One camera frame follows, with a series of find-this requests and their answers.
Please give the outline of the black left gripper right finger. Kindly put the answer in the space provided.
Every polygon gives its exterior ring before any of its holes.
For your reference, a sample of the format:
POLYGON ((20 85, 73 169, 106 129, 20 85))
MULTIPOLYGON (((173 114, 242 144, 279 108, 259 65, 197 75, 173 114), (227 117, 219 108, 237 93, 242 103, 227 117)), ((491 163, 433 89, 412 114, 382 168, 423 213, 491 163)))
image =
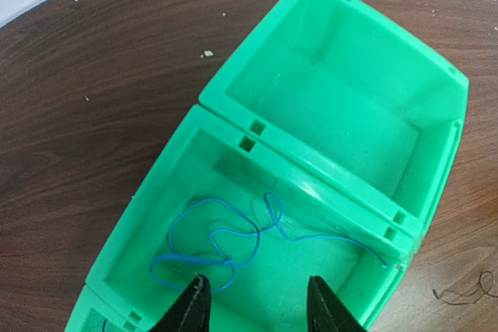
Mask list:
POLYGON ((307 330, 364 332, 364 328, 320 276, 311 276, 308 281, 307 330))

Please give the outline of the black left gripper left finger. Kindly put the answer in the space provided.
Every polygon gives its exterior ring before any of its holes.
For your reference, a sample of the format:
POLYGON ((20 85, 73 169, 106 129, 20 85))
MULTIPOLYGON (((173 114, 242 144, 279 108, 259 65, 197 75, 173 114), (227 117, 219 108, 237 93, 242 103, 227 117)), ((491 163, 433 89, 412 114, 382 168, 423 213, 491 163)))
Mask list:
POLYGON ((153 327, 153 332, 208 332, 211 305, 209 280, 197 275, 153 327))

